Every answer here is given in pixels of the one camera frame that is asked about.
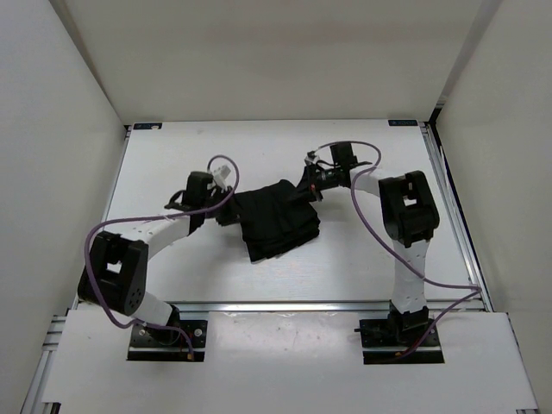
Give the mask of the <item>left aluminium frame rail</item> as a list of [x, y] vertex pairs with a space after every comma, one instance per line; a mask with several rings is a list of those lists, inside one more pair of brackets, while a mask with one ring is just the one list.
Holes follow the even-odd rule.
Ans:
[[49, 324], [42, 343], [38, 365], [20, 409], [21, 413], [54, 414], [60, 412], [60, 402], [44, 401], [43, 397], [65, 323], [66, 316], [54, 316]]

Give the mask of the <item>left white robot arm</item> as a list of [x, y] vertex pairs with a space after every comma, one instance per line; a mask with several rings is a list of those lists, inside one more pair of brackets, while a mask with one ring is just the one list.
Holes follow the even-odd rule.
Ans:
[[219, 185], [208, 185], [205, 191], [178, 191], [160, 215], [100, 223], [85, 239], [78, 298], [102, 307], [119, 328], [142, 324], [151, 327], [151, 335], [160, 344], [175, 343], [181, 325], [169, 303], [147, 292], [148, 262], [206, 220], [219, 217], [234, 192], [230, 186]]

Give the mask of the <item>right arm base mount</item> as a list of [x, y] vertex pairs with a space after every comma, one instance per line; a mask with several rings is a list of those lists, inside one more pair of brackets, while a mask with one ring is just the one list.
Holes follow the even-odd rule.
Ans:
[[400, 313], [392, 304], [386, 318], [361, 319], [354, 329], [361, 336], [364, 365], [443, 364], [435, 320], [424, 306]]

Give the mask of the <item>front aluminium rail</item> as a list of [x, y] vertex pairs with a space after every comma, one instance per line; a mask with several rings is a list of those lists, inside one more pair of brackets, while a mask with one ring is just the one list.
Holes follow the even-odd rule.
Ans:
[[173, 302], [183, 312], [387, 312], [388, 301], [247, 301]]

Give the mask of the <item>blue corner label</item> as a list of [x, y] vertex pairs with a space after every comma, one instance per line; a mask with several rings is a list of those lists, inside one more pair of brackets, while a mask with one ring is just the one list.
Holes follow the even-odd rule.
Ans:
[[162, 125], [162, 122], [137, 122], [133, 125], [133, 130], [159, 130]]
[[390, 127], [417, 127], [417, 120], [405, 120], [405, 119], [389, 119], [388, 125]]

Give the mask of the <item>right blue corner label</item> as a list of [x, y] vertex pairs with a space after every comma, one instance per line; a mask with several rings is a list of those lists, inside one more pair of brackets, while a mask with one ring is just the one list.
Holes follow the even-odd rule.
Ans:
[[417, 127], [417, 120], [405, 120], [405, 119], [389, 119], [388, 125], [390, 127]]

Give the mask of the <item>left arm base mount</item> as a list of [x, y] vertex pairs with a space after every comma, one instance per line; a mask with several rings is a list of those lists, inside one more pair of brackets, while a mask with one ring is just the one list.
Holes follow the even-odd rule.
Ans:
[[169, 325], [180, 328], [190, 339], [192, 350], [185, 337], [174, 330], [141, 328], [131, 330], [128, 361], [147, 362], [203, 362], [208, 333], [208, 320], [183, 318], [179, 309], [172, 306]]

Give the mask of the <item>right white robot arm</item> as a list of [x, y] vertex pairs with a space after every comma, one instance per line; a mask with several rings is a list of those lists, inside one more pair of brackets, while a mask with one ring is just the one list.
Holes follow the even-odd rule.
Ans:
[[338, 186], [379, 198], [385, 231], [395, 258], [387, 334], [405, 345], [428, 324], [425, 297], [425, 258], [440, 217], [428, 181], [421, 171], [393, 173], [380, 167], [354, 169], [306, 166], [295, 200], [317, 201], [322, 192]]

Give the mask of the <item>black pleated skirt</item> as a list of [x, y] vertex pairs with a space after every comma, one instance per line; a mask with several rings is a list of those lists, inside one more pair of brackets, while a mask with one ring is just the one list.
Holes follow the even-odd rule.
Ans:
[[294, 185], [285, 179], [234, 195], [251, 262], [271, 259], [317, 238], [320, 220], [309, 203], [294, 204]]

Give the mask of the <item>left blue corner label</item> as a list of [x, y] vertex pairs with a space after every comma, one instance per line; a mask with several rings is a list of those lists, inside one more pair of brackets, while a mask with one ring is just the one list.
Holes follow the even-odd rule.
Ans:
[[162, 122], [137, 122], [133, 125], [133, 130], [159, 130], [162, 125]]

